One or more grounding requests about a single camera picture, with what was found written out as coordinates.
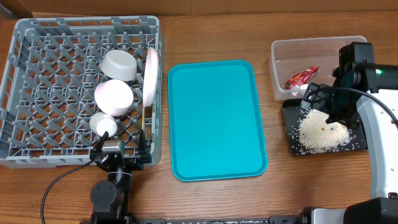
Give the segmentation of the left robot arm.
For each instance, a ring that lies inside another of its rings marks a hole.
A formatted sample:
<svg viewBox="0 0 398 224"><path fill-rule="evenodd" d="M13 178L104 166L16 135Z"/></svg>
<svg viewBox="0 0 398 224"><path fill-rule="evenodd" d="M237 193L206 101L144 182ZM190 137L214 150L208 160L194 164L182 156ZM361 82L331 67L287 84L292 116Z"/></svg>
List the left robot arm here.
<svg viewBox="0 0 398 224"><path fill-rule="evenodd" d="M144 130L140 130L137 151L138 157L126 158L124 143L121 140L110 140L109 134L105 132L90 153L90 159L97 167L108 173L107 179L97 182L91 190L91 223L139 222L128 208L132 172L143 170L146 163L152 162Z"/></svg>

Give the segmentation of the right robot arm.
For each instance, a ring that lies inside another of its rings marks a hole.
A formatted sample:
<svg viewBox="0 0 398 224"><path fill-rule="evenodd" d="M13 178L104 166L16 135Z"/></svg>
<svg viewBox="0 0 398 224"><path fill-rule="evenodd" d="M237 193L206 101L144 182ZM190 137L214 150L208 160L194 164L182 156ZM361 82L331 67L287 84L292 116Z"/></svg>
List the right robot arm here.
<svg viewBox="0 0 398 224"><path fill-rule="evenodd" d="M339 51L332 86L309 84L302 108L351 126L361 118L371 164L371 198L346 209L307 207L299 223L397 223L397 66L374 61L373 46L352 42Z"/></svg>

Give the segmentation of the grey metal bowl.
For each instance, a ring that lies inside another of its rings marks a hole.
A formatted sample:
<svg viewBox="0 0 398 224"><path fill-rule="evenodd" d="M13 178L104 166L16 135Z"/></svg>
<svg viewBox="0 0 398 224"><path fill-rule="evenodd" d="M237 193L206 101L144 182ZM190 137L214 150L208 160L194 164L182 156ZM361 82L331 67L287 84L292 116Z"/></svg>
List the grey metal bowl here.
<svg viewBox="0 0 398 224"><path fill-rule="evenodd" d="M132 81L137 75L137 60L123 50L110 50L99 65L101 71L112 79Z"/></svg>

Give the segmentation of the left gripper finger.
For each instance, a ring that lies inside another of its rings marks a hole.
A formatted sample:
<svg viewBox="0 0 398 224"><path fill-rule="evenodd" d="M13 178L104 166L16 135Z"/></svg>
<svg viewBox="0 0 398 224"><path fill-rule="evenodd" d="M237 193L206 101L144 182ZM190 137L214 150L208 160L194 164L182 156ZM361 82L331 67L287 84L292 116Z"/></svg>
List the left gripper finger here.
<svg viewBox="0 0 398 224"><path fill-rule="evenodd" d="M109 138L109 133L107 131L105 131L103 133L103 135L100 137L99 141L97 142L94 151L95 152L101 152L102 151L102 147L105 141L107 141Z"/></svg>
<svg viewBox="0 0 398 224"><path fill-rule="evenodd" d="M137 151L139 153L140 160L143 164L148 164L152 162L152 155L150 153L150 150L148 150L146 144L145 131L143 129L141 129L140 131Z"/></svg>

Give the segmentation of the small white bowl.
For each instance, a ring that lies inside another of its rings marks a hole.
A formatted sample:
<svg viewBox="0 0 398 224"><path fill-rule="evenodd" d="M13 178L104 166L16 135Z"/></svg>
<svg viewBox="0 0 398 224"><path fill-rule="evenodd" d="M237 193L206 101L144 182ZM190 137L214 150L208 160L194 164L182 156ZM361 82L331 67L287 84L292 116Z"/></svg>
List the small white bowl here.
<svg viewBox="0 0 398 224"><path fill-rule="evenodd" d="M116 79L100 83L95 88L94 96L99 109L111 116L126 114L134 101L130 86Z"/></svg>

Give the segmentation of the large white plate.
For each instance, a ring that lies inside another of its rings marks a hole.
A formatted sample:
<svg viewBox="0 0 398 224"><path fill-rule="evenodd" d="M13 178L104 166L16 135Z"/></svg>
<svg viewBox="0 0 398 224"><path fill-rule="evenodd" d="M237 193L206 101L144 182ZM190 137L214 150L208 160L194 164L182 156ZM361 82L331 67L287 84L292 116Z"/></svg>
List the large white plate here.
<svg viewBox="0 0 398 224"><path fill-rule="evenodd" d="M158 66L158 53L156 49L149 47L147 52L146 66L144 70L144 84L142 89L144 107L151 106L154 102L159 72Z"/></svg>

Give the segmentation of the white cup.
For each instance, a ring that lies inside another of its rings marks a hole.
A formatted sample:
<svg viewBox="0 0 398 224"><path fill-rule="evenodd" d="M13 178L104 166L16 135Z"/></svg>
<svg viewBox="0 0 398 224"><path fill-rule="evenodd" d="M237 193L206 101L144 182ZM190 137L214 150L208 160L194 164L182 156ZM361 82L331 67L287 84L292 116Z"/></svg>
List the white cup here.
<svg viewBox="0 0 398 224"><path fill-rule="evenodd" d="M109 137L112 137L118 130L116 120L103 112L98 112L91 116L89 125L91 131L100 137L102 137L105 132L108 133Z"/></svg>

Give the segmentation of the wooden chopstick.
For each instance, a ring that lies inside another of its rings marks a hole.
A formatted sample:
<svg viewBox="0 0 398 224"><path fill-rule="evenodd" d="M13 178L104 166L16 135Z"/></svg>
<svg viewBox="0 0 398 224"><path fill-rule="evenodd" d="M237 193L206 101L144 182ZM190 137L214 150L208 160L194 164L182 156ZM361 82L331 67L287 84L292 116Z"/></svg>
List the wooden chopstick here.
<svg viewBox="0 0 398 224"><path fill-rule="evenodd" d="M146 107L142 108L142 123L141 123L141 131L144 131L145 128L145 116L146 116Z"/></svg>

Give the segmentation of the red snack wrapper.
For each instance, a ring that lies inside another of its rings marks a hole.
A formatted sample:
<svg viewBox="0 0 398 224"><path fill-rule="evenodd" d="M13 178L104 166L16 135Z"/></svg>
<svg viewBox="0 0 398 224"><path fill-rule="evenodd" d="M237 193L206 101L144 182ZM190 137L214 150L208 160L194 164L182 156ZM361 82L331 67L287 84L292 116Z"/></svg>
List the red snack wrapper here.
<svg viewBox="0 0 398 224"><path fill-rule="evenodd" d="M318 71L319 67L310 67L304 71L297 72L286 81L284 88L286 90L299 90L301 86L307 84Z"/></svg>

